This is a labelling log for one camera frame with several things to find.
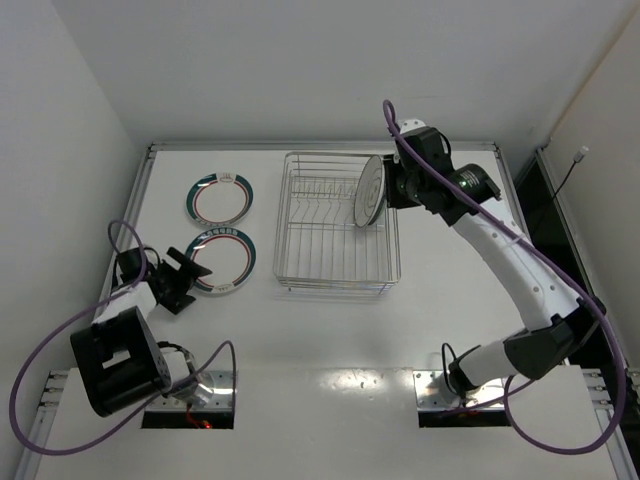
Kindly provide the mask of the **white plate with grey rim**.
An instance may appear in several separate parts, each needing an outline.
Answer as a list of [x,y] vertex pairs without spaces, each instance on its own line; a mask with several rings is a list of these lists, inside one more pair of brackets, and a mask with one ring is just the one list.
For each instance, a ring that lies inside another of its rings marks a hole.
[[385,195],[385,169],[382,158],[374,155],[365,164],[356,188],[354,222],[364,228],[377,219]]

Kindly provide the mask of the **small blue patterned plate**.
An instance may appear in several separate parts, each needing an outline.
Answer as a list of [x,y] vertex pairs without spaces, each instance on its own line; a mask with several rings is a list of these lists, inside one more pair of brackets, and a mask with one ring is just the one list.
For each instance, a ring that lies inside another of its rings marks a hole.
[[379,221],[380,217],[384,215],[384,212],[388,208],[389,208],[389,199],[387,198],[387,196],[384,196],[380,201],[380,205],[377,211],[377,216],[375,217],[375,220],[374,220],[375,223]]

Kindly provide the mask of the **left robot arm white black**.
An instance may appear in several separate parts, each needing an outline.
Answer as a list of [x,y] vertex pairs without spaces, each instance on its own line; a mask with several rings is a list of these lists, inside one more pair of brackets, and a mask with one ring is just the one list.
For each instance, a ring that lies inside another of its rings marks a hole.
[[170,391],[173,381],[147,317],[158,306],[177,315],[195,302],[189,291],[212,271],[176,248],[167,250],[176,267],[149,262],[143,250],[116,255],[122,284],[115,298],[70,342],[83,385],[94,412],[110,416],[153,394]]

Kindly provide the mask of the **green red rimmed plate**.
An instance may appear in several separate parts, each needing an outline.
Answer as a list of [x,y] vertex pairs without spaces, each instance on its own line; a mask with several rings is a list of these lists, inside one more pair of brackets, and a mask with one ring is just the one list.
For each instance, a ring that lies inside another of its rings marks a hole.
[[207,227],[234,225],[251,209],[254,191],[242,175],[211,173],[196,181],[188,191],[185,207],[188,216]]
[[197,279],[195,288],[212,296],[239,289],[249,279],[257,260],[252,239],[232,227],[217,227],[201,233],[188,245],[185,255],[210,270]]

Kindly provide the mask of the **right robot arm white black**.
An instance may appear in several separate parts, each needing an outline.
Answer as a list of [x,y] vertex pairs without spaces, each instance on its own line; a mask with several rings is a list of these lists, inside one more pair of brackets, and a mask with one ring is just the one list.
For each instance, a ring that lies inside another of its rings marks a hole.
[[490,380],[545,376],[579,350],[597,321],[578,292],[529,252],[497,184],[477,164],[455,168],[450,144],[434,127],[402,123],[398,158],[385,165],[394,208],[421,205],[465,239],[514,302],[523,329],[453,360],[447,384],[459,397]]

